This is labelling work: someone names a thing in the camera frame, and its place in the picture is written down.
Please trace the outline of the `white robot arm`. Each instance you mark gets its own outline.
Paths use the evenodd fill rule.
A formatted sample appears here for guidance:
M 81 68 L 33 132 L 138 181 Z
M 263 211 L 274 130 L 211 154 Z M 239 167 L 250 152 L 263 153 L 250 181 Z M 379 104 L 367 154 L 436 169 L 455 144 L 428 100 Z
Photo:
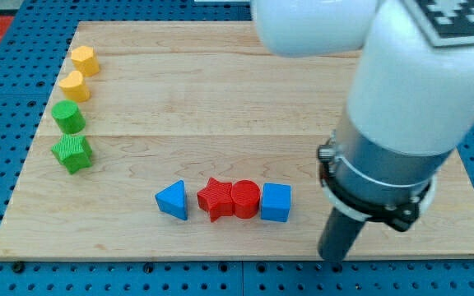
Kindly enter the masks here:
M 360 50 L 341 119 L 318 148 L 327 229 L 408 230 L 474 124 L 474 1 L 254 1 L 251 14 L 278 56 Z

